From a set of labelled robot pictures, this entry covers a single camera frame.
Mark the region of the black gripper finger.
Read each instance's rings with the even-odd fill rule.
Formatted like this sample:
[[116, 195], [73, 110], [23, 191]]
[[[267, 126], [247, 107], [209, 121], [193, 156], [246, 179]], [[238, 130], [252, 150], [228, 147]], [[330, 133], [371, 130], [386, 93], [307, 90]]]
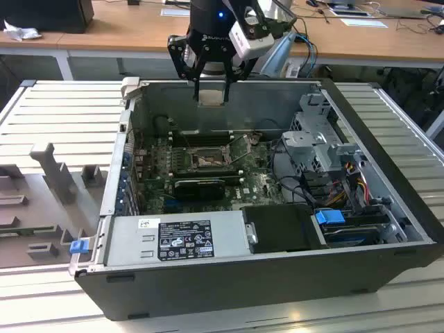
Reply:
[[223, 89], [223, 102], [229, 101], [229, 93], [231, 84], [239, 81], [245, 80], [249, 77], [253, 67], [256, 65], [257, 58], [249, 59], [247, 61], [242, 61], [240, 67], [233, 69], [232, 57], [228, 55], [223, 56], [223, 66], [225, 69], [225, 82]]
[[193, 66], [190, 67], [185, 61], [185, 51], [188, 46], [188, 41], [185, 36], [170, 35], [168, 38], [167, 49], [177, 74], [179, 78], [194, 83], [193, 98], [195, 101], [199, 101], [200, 75], [208, 61], [210, 47], [207, 44], [204, 44], [197, 53]]

